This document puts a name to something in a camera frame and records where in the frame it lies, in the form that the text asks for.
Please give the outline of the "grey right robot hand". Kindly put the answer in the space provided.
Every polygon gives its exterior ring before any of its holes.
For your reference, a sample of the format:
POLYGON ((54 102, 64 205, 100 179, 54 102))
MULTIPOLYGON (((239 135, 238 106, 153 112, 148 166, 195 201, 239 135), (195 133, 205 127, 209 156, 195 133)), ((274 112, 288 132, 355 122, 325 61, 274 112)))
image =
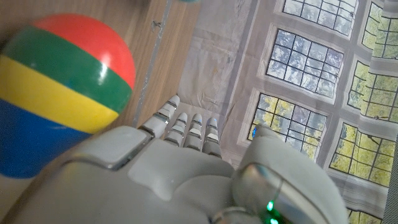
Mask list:
POLYGON ((1 102, 2 223, 347 223, 328 174, 257 124, 237 168, 217 121, 171 97, 138 128, 93 139, 1 102))

